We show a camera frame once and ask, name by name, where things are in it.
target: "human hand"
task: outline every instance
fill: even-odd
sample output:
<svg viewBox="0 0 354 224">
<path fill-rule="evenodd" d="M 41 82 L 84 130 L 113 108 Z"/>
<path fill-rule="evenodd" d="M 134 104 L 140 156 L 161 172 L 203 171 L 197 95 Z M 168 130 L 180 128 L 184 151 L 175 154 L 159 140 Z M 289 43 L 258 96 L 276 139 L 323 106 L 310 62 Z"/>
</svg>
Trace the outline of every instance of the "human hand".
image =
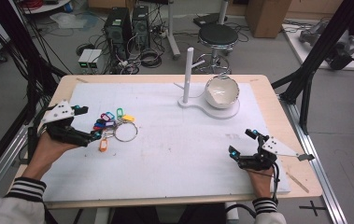
<svg viewBox="0 0 354 224">
<path fill-rule="evenodd" d="M 78 146 L 52 140 L 47 132 L 42 133 L 37 143 L 34 157 L 22 173 L 23 177 L 40 180 L 67 150 Z"/>
<path fill-rule="evenodd" d="M 257 198 L 271 198 L 270 182 L 272 181 L 273 167 L 268 170 L 247 170 L 255 196 Z"/>
</svg>

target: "metal ring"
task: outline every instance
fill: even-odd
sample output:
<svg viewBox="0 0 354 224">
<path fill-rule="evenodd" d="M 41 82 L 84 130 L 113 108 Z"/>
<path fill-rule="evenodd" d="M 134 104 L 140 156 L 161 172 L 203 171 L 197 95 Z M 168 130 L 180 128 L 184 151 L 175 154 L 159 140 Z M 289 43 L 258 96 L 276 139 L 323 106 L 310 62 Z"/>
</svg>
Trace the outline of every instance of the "metal ring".
<svg viewBox="0 0 354 224">
<path fill-rule="evenodd" d="M 132 125 L 134 126 L 134 128 L 135 128 L 135 135 L 134 135 L 131 139 L 121 140 L 120 138 L 118 138 L 118 135 L 117 135 L 118 132 L 117 132 L 117 130 L 118 130 L 118 128 L 119 128 L 121 125 L 124 125 L 124 124 L 132 124 Z M 126 122 L 126 121 L 121 122 L 121 123 L 119 123 L 119 124 L 116 126 L 116 128 L 113 130 L 113 136 L 114 136 L 116 139 L 118 139 L 119 141 L 121 141 L 121 142 L 131 142 L 131 141 L 133 141 L 133 140 L 136 138 L 137 135 L 138 135 L 138 129 L 136 128 L 135 124 L 132 123 L 132 122 Z"/>
</svg>

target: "white pole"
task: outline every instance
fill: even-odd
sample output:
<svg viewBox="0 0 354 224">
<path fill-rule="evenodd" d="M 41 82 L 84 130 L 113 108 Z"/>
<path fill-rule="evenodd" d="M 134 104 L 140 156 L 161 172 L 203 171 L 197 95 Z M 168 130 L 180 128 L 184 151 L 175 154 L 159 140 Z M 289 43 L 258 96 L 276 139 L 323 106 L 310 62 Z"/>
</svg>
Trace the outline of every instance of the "white pole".
<svg viewBox="0 0 354 224">
<path fill-rule="evenodd" d="M 188 55 L 186 57 L 186 69 L 185 69 L 185 85 L 183 86 L 183 103 L 188 102 L 189 88 L 191 86 L 191 64 L 193 63 L 193 51 L 194 48 L 188 48 Z"/>
</svg>

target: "gray floor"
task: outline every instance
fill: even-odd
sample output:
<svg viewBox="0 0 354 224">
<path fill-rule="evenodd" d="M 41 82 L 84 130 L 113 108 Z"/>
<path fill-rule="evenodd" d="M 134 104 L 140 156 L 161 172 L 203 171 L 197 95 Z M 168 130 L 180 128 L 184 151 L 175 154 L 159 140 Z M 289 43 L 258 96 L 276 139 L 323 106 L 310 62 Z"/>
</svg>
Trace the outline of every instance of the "gray floor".
<svg viewBox="0 0 354 224">
<path fill-rule="evenodd" d="M 48 33 L 45 39 L 50 43 L 65 65 L 79 74 L 78 56 L 75 51 L 78 45 L 87 43 L 90 36 L 100 35 L 103 21 L 94 16 L 80 14 L 89 20 L 90 27 L 85 29 L 60 30 L 44 14 L 37 18 L 39 26 Z M 198 27 L 191 19 L 194 16 L 175 19 L 176 33 L 189 32 L 197 34 Z M 232 22 L 246 25 L 244 18 L 230 17 Z M 240 42 L 229 55 L 233 74 L 263 74 L 271 82 L 279 80 L 294 72 L 300 66 L 284 34 L 275 39 L 253 38 L 249 31 L 243 31 L 249 41 Z M 163 64 L 156 69 L 141 68 L 139 74 L 184 74 L 186 49 L 195 48 L 195 57 L 209 51 L 197 43 L 196 36 L 176 35 L 181 50 L 181 58 L 173 61 L 166 40 L 163 41 L 165 53 Z M 64 66 L 50 53 L 52 63 L 64 69 Z M 11 122 L 17 117 L 26 103 L 26 82 L 20 76 L 13 62 L 0 63 L 0 139 Z M 281 87 L 276 93 L 286 89 Z M 319 159 L 332 184 L 333 190 L 342 206 L 349 223 L 354 223 L 354 71 L 331 71 L 319 69 L 314 77 L 312 97 L 310 101 L 308 131 L 314 142 Z M 0 184 L 0 196 L 7 188 L 16 172 L 11 167 Z M 330 223 L 326 211 L 300 209 L 299 206 L 323 207 L 321 198 L 280 200 L 278 210 L 284 214 L 289 223 Z M 60 223 L 72 223 L 78 210 L 54 211 Z M 94 209 L 85 209 L 79 223 L 92 223 Z M 240 214 L 239 223 L 251 223 L 252 218 L 244 210 Z"/>
</svg>

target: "box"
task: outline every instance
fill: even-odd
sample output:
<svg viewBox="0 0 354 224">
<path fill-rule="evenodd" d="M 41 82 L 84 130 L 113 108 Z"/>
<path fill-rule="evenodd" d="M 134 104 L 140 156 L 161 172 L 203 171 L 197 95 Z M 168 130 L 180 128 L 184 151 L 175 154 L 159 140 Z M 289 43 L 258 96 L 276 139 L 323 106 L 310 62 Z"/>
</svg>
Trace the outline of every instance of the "box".
<svg viewBox="0 0 354 224">
<path fill-rule="evenodd" d="M 254 37 L 275 38 L 282 28 L 282 22 L 291 0 L 250 0 L 246 21 Z"/>
<path fill-rule="evenodd" d="M 96 8 L 128 7 L 131 12 L 134 6 L 135 0 L 89 0 L 89 7 Z"/>
</svg>

